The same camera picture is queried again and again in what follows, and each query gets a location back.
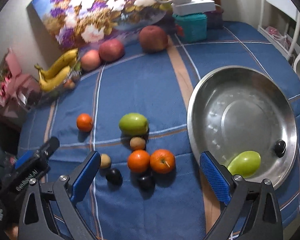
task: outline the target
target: banana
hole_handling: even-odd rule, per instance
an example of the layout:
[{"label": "banana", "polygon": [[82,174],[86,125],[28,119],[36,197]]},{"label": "banana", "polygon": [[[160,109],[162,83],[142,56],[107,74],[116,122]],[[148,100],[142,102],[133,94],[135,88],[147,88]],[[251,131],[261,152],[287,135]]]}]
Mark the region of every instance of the banana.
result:
[{"label": "banana", "polygon": [[66,66],[54,78],[49,80],[45,80],[41,73],[41,70],[39,70],[39,84],[41,90],[44,92],[53,90],[64,81],[64,79],[68,76],[70,70],[70,66]]},{"label": "banana", "polygon": [[78,56],[78,49],[71,49],[63,54],[55,63],[48,70],[43,70],[42,67],[39,65],[35,65],[34,67],[41,72],[41,75],[45,80],[53,79],[57,76],[57,74],[63,69],[64,67],[70,65],[70,63],[74,64],[76,62],[76,58]]}]

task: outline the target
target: blue gripper pad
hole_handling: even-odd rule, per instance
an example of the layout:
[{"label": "blue gripper pad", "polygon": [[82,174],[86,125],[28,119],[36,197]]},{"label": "blue gripper pad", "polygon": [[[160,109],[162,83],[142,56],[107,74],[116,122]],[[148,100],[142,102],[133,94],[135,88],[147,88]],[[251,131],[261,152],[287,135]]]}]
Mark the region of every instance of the blue gripper pad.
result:
[{"label": "blue gripper pad", "polygon": [[231,199],[230,186],[205,152],[200,156],[200,168],[218,200],[227,205]]},{"label": "blue gripper pad", "polygon": [[93,157],[89,160],[87,165],[78,176],[77,180],[74,182],[72,186],[72,195],[70,198],[73,205],[76,205],[78,202],[81,202],[84,199],[94,177],[98,172],[100,166],[99,158],[100,154],[95,152]]},{"label": "blue gripper pad", "polygon": [[26,151],[25,154],[23,154],[20,159],[18,159],[14,165],[15,169],[20,168],[27,160],[29,160],[33,155],[33,151]]}]

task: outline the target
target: stainless steel basin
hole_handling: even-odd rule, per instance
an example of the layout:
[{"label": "stainless steel basin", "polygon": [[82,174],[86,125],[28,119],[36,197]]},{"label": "stainless steel basin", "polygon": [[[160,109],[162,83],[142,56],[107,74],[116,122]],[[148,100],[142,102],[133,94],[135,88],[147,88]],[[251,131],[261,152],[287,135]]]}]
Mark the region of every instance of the stainless steel basin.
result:
[{"label": "stainless steel basin", "polygon": [[[239,153],[256,151],[261,166],[247,180],[268,178],[274,189],[296,159],[298,134],[291,106],[275,83],[254,69],[226,66],[204,76],[191,95],[187,126],[198,163],[206,150],[226,167]],[[279,139],[286,142],[282,158],[273,150]]]}]

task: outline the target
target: white rack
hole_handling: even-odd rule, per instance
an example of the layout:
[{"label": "white rack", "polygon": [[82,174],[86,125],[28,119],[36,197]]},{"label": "white rack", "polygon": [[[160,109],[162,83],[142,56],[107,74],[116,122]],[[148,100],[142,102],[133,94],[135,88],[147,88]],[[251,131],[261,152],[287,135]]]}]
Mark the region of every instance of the white rack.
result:
[{"label": "white rack", "polygon": [[[277,7],[279,10],[281,10],[286,15],[291,17],[297,23],[295,32],[293,34],[293,38],[290,39],[291,46],[290,46],[289,50],[286,50],[280,43],[278,43],[276,40],[274,40],[274,38],[262,27],[265,1],[272,4],[273,6]],[[296,6],[293,4],[293,2],[291,0],[261,0],[261,14],[260,14],[258,31],[263,36],[265,36],[267,38],[267,40],[270,41],[287,60],[290,59],[294,49],[296,49],[298,56],[296,57],[294,64],[293,64],[293,69],[296,72],[297,64],[300,60],[300,47],[297,44],[297,39],[298,39],[299,32],[300,32],[300,12],[296,8]]]}]

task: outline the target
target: blue tablecloth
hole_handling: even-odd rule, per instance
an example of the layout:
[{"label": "blue tablecloth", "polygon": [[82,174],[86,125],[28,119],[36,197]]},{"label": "blue tablecloth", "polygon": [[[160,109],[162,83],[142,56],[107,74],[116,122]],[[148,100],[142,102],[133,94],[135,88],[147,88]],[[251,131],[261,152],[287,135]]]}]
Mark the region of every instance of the blue tablecloth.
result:
[{"label": "blue tablecloth", "polygon": [[[170,37],[172,47],[156,54],[142,53],[139,44],[126,55],[82,77],[77,88],[51,105],[29,113],[23,125],[19,155],[35,150],[51,136],[61,147],[50,158],[48,181],[69,174],[91,149],[107,153],[123,176],[120,188],[111,187],[102,172],[95,177],[78,209],[98,239],[201,240],[206,233],[198,165],[186,131],[189,92],[201,77],[226,65],[251,67],[269,75],[293,107],[298,126],[298,156],[286,181],[276,190],[283,226],[300,212],[300,80],[276,48],[253,27],[225,22],[222,30],[208,30],[204,42],[182,44]],[[150,123],[147,151],[159,148],[176,156],[176,172],[157,178],[153,194],[138,189],[127,168],[131,150],[118,128],[127,113],[145,115]],[[94,127],[82,136],[76,127],[81,113],[93,116]],[[55,217],[66,231],[58,209]],[[241,223],[234,229],[238,235]]]}]

